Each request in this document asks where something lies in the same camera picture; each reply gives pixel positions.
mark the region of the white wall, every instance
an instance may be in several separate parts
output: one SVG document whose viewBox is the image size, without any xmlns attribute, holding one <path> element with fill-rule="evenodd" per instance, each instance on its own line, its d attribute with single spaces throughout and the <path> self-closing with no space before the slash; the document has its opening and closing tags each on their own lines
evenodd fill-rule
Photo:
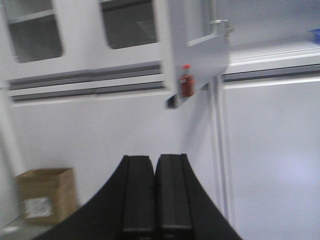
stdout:
<svg viewBox="0 0 320 240">
<path fill-rule="evenodd" d="M 160 154 L 187 153 L 217 202 L 207 92 L 199 91 L 178 109 L 166 108 L 169 97 L 107 95 L 15 103 L 12 112 L 26 168 L 75 168 L 84 204 L 123 155 L 148 155 L 155 166 Z"/>
<path fill-rule="evenodd" d="M 319 28 L 318 0 L 227 0 L 234 26 L 231 46 L 308 35 Z"/>
</svg>

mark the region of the floor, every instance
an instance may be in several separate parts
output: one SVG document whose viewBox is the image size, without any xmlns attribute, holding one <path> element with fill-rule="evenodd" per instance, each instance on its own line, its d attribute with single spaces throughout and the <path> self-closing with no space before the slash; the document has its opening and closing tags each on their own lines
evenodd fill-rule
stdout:
<svg viewBox="0 0 320 240">
<path fill-rule="evenodd" d="M 48 225 L 26 224 L 24 219 L 19 217 L 0 230 L 0 240 L 31 240 L 51 227 Z"/>
</svg>

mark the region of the glass window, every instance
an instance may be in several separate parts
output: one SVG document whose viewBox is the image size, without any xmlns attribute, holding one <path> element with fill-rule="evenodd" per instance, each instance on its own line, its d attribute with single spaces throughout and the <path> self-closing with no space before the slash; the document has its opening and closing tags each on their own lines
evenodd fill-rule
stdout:
<svg viewBox="0 0 320 240">
<path fill-rule="evenodd" d="M 215 0 L 183 0 L 187 40 L 192 41 L 215 33 Z"/>
<path fill-rule="evenodd" d="M 106 39 L 113 49 L 157 42 L 151 0 L 102 0 Z"/>
<path fill-rule="evenodd" d="M 16 58 L 21 63 L 58 58 L 62 44 L 52 0 L 3 0 Z"/>
</svg>

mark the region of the white panel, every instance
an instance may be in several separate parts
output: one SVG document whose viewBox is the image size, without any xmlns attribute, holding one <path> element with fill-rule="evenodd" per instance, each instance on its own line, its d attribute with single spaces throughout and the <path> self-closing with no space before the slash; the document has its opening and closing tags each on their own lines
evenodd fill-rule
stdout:
<svg viewBox="0 0 320 240">
<path fill-rule="evenodd" d="M 243 239 L 319 239 L 319 90 L 319 81 L 225 90 Z"/>
<path fill-rule="evenodd" d="M 19 213 L 14 179 L 0 145 L 0 229 L 9 224 Z"/>
</svg>

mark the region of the white cabinet door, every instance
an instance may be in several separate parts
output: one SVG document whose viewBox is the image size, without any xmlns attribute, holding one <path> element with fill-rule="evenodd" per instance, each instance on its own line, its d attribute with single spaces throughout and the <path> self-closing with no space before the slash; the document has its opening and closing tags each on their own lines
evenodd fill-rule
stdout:
<svg viewBox="0 0 320 240">
<path fill-rule="evenodd" d="M 82 1 L 81 6 L 86 20 L 83 30 L 91 49 L 90 69 L 159 64 L 160 44 L 151 0 Z"/>
<path fill-rule="evenodd" d="M 226 1 L 168 0 L 175 79 L 190 64 L 195 88 L 199 89 L 221 73 L 228 64 L 225 39 Z"/>
<path fill-rule="evenodd" d="M 226 84 L 235 229 L 246 240 L 320 234 L 320 76 Z"/>
<path fill-rule="evenodd" d="M 10 79 L 87 69 L 75 1 L 3 0 L 1 58 Z"/>
</svg>

